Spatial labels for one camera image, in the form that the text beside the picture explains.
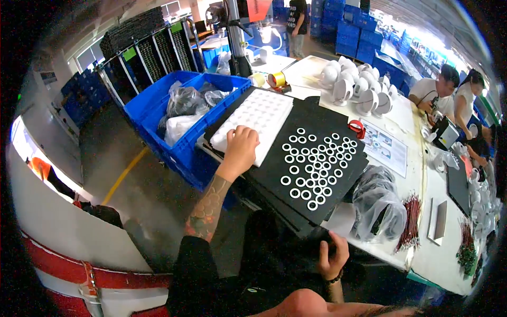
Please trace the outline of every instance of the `gold tape roll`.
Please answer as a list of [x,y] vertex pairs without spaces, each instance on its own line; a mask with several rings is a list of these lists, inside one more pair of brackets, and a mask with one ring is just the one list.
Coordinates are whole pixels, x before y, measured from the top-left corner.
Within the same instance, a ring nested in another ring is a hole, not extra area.
[[281,87],[285,85],[285,75],[282,72],[269,74],[268,75],[268,84],[273,87]]

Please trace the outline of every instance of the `orange cloth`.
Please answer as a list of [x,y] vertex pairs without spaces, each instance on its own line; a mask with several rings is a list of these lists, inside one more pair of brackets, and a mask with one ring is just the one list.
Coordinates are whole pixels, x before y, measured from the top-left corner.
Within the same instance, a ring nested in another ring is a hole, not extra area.
[[28,167],[30,167],[42,180],[48,179],[51,164],[44,162],[38,157],[33,157],[32,160],[28,163]]

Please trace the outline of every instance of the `plastic bag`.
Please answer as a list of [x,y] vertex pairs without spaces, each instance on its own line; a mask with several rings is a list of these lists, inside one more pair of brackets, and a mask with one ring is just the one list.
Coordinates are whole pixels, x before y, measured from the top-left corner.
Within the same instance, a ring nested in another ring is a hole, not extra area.
[[352,203],[356,211],[353,231],[360,240],[394,240],[403,233],[407,210],[398,198],[394,175],[384,166],[367,166],[354,190]]

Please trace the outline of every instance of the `red clip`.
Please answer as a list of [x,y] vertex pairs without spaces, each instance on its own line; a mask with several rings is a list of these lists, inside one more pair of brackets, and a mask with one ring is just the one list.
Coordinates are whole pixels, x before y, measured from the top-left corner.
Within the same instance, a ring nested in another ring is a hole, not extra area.
[[362,140],[365,138],[366,129],[359,120],[350,120],[348,124],[349,129],[357,133],[357,138]]

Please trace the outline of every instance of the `hand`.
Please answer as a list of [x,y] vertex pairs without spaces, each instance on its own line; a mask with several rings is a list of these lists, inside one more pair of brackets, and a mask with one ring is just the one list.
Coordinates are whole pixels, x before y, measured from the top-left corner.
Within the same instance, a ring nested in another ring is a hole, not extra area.
[[320,242],[320,260],[318,270],[325,280],[332,280],[338,276],[349,257],[347,239],[329,231],[331,239],[336,245],[336,254],[328,258],[329,246],[325,241]]
[[227,132],[227,149],[224,161],[216,170],[216,174],[224,180],[234,180],[246,172],[255,161],[255,148],[259,145],[257,131],[244,125]]

